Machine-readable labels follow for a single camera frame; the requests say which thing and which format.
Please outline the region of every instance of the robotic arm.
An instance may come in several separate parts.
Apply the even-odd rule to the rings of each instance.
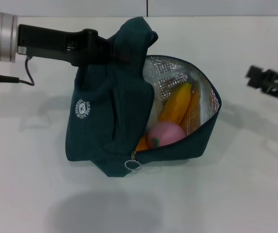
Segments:
[[[17,26],[17,16],[0,13],[0,61],[15,62],[16,53],[27,56],[26,70],[32,83],[0,76],[1,83],[34,85],[28,72],[28,61],[33,56],[67,61],[76,67],[127,61],[127,56],[117,54],[115,45],[98,36],[95,30],[68,33],[28,25]]]
[[[278,98],[278,72],[251,66],[246,77],[249,78],[248,86],[260,89],[263,93]]]

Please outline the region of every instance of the printed logo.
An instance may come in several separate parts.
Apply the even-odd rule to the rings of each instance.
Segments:
[[[90,112],[90,102],[85,102],[82,100],[77,101],[75,105],[75,114],[79,119],[84,119],[89,115]]]

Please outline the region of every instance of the white surface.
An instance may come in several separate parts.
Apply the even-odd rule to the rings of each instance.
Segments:
[[[126,20],[19,19],[103,37]],[[121,179],[68,162],[76,68],[33,58],[35,87],[0,84],[0,233],[278,233],[278,100],[245,79],[252,64],[278,70],[278,17],[147,21],[160,36],[149,54],[194,63],[223,100],[204,155]],[[0,74],[26,79],[23,59],[0,63]]]
[[[149,16],[278,16],[278,0],[148,0]]]
[[[146,0],[0,0],[0,12],[18,16],[146,16]]]

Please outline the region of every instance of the bag strap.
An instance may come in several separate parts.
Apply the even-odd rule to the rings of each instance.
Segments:
[[[148,48],[155,43],[158,35],[152,31],[143,17],[128,20],[109,40],[115,44],[116,52],[128,56],[128,62],[111,62],[108,65],[89,65],[80,67],[75,79],[75,91],[86,100],[93,101],[107,94],[115,84],[115,70],[143,78],[142,71]],[[101,84],[92,91],[84,91],[84,78],[97,79],[97,73],[105,73]]]

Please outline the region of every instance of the black cable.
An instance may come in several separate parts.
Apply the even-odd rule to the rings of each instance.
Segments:
[[[35,83],[34,83],[34,80],[33,80],[32,76],[31,76],[31,74],[30,74],[30,72],[29,72],[29,68],[28,68],[28,62],[29,62],[31,59],[32,59],[32,57],[27,56],[26,61],[25,61],[25,63],[24,63],[24,66],[25,66],[25,68],[26,68],[26,72],[27,72],[27,74],[28,74],[28,76],[29,76],[29,79],[31,80],[31,83],[30,83],[30,82],[27,82],[27,81],[24,81],[24,80],[19,80],[19,82],[20,82],[20,83],[27,84],[27,85],[30,85],[30,86],[34,86]]]

